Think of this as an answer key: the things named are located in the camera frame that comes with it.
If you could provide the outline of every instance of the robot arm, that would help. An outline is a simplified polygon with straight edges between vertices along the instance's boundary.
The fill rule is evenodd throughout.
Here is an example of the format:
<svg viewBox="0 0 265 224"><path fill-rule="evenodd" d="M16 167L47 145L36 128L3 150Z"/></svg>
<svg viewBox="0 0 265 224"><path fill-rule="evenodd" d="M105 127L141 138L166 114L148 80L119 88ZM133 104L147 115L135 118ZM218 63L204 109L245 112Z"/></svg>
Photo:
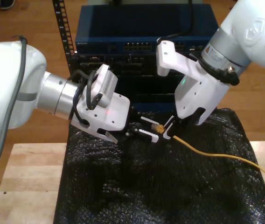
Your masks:
<svg viewBox="0 0 265 224"><path fill-rule="evenodd" d="M21 61L21 43L0 43L0 132L18 77ZM78 114L84 123L73 115L73 98L78 85L67 79L46 72L46 59L37 49L27 45L26 68L20 91L9 121L9 129L24 125L35 108L44 110L99 138L113 141L98 130L121 131L126 125L130 101L114 93L117 77L102 65L91 81L90 94L93 109L87 108L87 88L79 97Z"/></svg>
<svg viewBox="0 0 265 224"><path fill-rule="evenodd" d="M239 0L197 62L177 53L170 41L157 47L158 74L174 69L185 75L175 90L178 117L201 109L198 125L229 90L227 77L239 77L252 61L265 67L265 0Z"/></svg>

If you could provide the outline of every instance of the wooden floor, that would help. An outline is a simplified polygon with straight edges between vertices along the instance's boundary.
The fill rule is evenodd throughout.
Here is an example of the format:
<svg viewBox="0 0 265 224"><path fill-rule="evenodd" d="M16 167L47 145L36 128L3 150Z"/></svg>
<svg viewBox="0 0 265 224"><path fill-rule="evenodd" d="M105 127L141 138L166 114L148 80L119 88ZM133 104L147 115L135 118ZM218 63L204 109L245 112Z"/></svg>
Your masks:
<svg viewBox="0 0 265 224"><path fill-rule="evenodd" d="M233 0L205 2L212 4L219 23L235 4ZM65 0L73 38L83 4L86 0ZM14 35L25 35L28 43L45 55L47 71L69 76L51 0L17 0L12 9L0 11L0 42L11 41ZM252 64L240 79L241 83L232 87L219 107L237 112L250 140L265 140L265 69ZM0 183L14 143L66 142L67 134L67 121L40 111L35 111L23 127L9 130L0 160Z"/></svg>

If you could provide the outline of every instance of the black bubble wrap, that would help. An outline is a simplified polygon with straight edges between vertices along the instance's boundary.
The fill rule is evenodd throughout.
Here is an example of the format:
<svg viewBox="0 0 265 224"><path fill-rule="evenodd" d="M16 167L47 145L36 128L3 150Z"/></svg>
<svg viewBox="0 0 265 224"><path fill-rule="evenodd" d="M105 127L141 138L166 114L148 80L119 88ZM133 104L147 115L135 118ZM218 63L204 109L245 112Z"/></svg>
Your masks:
<svg viewBox="0 0 265 224"><path fill-rule="evenodd" d="M207 153L257 162L229 109L177 136ZM265 183L249 164L202 156L174 139L117 146L70 126L54 223L265 224Z"/></svg>

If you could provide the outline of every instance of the black cable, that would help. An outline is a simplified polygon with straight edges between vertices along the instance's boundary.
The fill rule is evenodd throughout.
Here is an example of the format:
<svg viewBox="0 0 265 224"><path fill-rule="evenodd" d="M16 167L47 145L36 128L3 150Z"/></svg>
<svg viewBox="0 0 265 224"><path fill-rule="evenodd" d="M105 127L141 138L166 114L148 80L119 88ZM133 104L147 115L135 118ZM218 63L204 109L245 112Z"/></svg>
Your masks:
<svg viewBox="0 0 265 224"><path fill-rule="evenodd" d="M94 78L95 78L95 74L96 74L96 71L93 70L89 76L86 75L87 76L87 79L88 79L87 89L86 89L86 103L87 103L88 110L93 110L92 109L93 106L91 106L91 87L92 87L92 83L93 83ZM78 87L75 95L73 96L73 100L72 100L72 109L73 109L73 112L76 115L78 121L80 123L82 123L83 125L85 125L86 122L85 122L84 119L81 118L80 114L78 113L78 111L77 111L77 104L78 104L78 101L79 101L79 97L81 96L81 94L84 91L84 87L85 87L84 84L81 84Z"/></svg>
<svg viewBox="0 0 265 224"><path fill-rule="evenodd" d="M188 35L188 34L190 34L193 31L194 24L195 24L193 0L188 0L188 6L189 6L189 11L190 11L190 26L189 26L189 29L187 31L184 31L184 32L180 32L180 33L177 33L177 34L171 34L171 35L166 36L166 37L161 37L161 38L157 39L157 44L160 44L160 42L165 41L165 40L173 39L175 37Z"/></svg>
<svg viewBox="0 0 265 224"><path fill-rule="evenodd" d="M77 76L77 75L80 75L82 77L82 80L81 80L81 83L84 84L85 80L87 80L89 78L88 75L86 75L83 71L81 70L75 70L71 76L68 77L67 80L72 80Z"/></svg>
<svg viewBox="0 0 265 224"><path fill-rule="evenodd" d="M94 110L92 104L91 104L91 87L92 87L92 83L93 83L93 79L95 77L96 71L93 70L90 75L89 75L89 79L87 82L87 89L86 89L86 104L87 104L87 108L89 110Z"/></svg>
<svg viewBox="0 0 265 224"><path fill-rule="evenodd" d="M78 104L78 99L80 97L80 95L83 93L84 90L84 85L80 85L75 93L75 95L73 96L73 100L72 100L72 108L73 108L73 112L75 113L78 121L80 123L84 123L84 120L81 118L81 116L79 115L78 111L77 111L77 104Z"/></svg>
<svg viewBox="0 0 265 224"><path fill-rule="evenodd" d="M24 78L25 75L25 68L26 68L26 53L27 53L27 39L24 37L20 37L21 40L21 66L20 66L20 70L19 70L19 75L17 77L16 80L16 84L15 84L15 88L13 90L12 96L10 98L6 113L5 113L5 117L4 117L4 121L3 121L3 125L2 125L2 130L0 133L0 157L2 155L3 149L4 149L4 145L5 145L5 140L6 140L6 136L7 136L7 131L8 131L8 127L9 127L9 121L11 118L11 114L14 108L14 104L16 102L16 98L17 95L20 91L21 88L21 83L22 80Z"/></svg>

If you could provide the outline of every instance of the silver metal joint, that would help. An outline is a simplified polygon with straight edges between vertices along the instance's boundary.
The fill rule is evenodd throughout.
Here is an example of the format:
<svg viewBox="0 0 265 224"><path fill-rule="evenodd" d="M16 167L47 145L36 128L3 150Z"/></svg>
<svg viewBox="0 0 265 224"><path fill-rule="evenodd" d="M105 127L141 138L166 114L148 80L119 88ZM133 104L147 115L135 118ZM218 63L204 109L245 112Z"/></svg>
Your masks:
<svg viewBox="0 0 265 224"><path fill-rule="evenodd" d="M37 109L63 119L69 119L77 88L75 83L50 74L41 89Z"/></svg>

